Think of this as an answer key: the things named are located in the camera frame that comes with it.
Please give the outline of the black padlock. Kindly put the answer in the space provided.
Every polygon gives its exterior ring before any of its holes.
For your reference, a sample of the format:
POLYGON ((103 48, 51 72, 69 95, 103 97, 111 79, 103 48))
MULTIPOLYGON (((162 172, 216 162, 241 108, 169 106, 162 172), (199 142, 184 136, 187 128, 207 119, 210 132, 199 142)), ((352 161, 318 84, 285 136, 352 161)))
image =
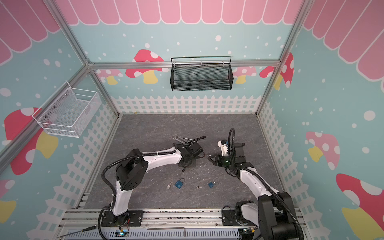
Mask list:
POLYGON ((185 172, 187 168, 194 168, 197 165, 196 160, 192 160, 189 163, 182 163, 182 172, 185 172))

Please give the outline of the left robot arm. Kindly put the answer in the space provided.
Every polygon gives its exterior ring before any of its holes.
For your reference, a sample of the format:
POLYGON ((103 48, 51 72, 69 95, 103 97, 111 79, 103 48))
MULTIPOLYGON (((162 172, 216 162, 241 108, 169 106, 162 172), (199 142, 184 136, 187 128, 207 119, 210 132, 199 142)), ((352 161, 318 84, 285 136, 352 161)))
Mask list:
POLYGON ((111 188, 113 199, 108 206, 102 208, 98 227, 134 226, 135 218, 129 213, 129 201, 133 189, 140 185, 145 174, 166 165, 178 165, 184 172, 186 168, 194 167, 203 153, 198 141, 192 140, 157 152, 134 149, 126 157, 109 164, 103 169, 101 179, 111 188))

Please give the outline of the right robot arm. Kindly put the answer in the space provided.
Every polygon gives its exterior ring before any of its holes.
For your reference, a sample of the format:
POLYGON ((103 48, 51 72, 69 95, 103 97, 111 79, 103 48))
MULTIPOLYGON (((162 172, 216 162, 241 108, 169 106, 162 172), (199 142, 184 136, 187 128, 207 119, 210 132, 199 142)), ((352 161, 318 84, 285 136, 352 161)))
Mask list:
POLYGON ((256 168, 246 161, 243 144, 219 143, 221 153, 208 157, 217 167, 238 178, 258 198, 258 203, 250 201, 238 203, 235 212, 239 222, 251 222, 258 227, 259 237, 265 240, 303 240, 304 231, 297 218, 292 197, 279 192, 268 184, 256 168))

